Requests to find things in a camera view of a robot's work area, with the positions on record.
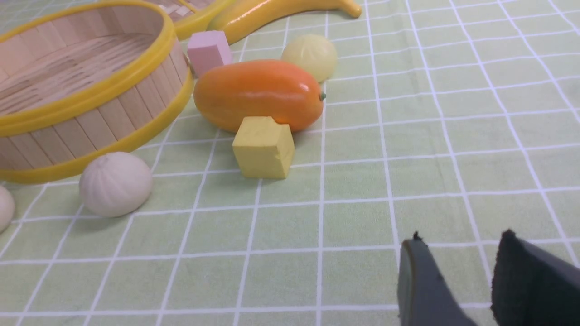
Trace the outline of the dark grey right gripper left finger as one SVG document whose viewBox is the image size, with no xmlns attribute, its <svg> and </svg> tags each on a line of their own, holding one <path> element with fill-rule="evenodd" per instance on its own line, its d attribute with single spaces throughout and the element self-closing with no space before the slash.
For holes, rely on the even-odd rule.
<svg viewBox="0 0 580 326">
<path fill-rule="evenodd" d="M 401 244 L 397 299 L 401 326 L 476 325 L 455 300 L 418 232 Z"/>
</svg>

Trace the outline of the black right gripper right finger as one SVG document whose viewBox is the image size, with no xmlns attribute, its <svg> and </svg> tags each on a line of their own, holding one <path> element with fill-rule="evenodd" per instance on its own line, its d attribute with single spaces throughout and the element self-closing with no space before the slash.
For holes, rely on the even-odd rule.
<svg viewBox="0 0 580 326">
<path fill-rule="evenodd" d="M 498 246 L 491 303 L 500 326 L 577 326 L 579 268 L 508 229 Z"/>
</svg>

